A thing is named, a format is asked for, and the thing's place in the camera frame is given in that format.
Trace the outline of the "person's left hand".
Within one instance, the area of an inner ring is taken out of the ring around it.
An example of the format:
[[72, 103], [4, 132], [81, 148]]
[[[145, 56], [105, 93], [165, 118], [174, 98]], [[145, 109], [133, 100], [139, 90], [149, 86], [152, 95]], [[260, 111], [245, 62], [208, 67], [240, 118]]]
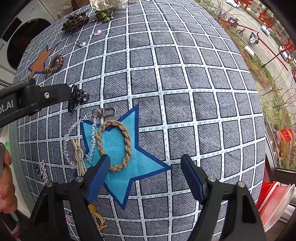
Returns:
[[18, 201], [15, 195], [16, 189], [13, 184], [13, 176], [10, 169], [11, 162], [12, 159], [10, 153], [4, 148], [4, 166], [1, 176], [1, 212], [6, 214], [15, 212], [18, 207]]

